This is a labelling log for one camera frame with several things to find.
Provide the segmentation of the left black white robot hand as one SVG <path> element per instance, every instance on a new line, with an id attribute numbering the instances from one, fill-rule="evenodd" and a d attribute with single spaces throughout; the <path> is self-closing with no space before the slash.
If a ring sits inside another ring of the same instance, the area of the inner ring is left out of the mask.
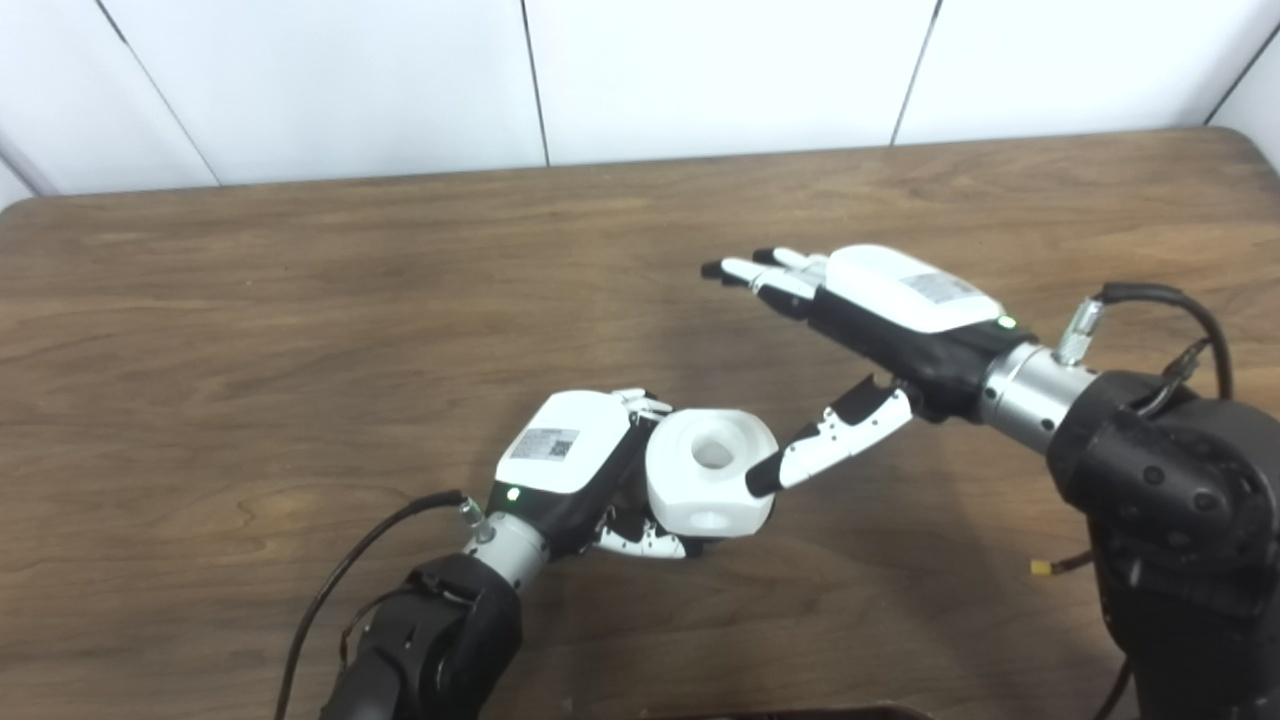
<path id="1" fill-rule="evenodd" d="M 663 528 L 614 497 L 640 471 L 673 409 L 643 388 L 550 395 L 500 455 L 486 503 L 494 528 L 471 553 L 508 577 L 590 548 L 649 559 L 699 559 L 704 542 Z"/>

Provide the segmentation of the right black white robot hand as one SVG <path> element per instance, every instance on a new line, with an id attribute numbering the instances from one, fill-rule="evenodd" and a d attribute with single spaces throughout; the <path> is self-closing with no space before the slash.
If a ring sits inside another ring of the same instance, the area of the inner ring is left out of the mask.
<path id="1" fill-rule="evenodd" d="M 992 366 L 1034 336 L 975 286 L 899 250 L 858 243 L 828 255 L 760 249 L 705 263 L 701 275 L 744 287 L 890 375 L 828 404 L 786 446 L 746 471 L 765 498 L 855 457 L 915 418 L 974 421 Z"/>

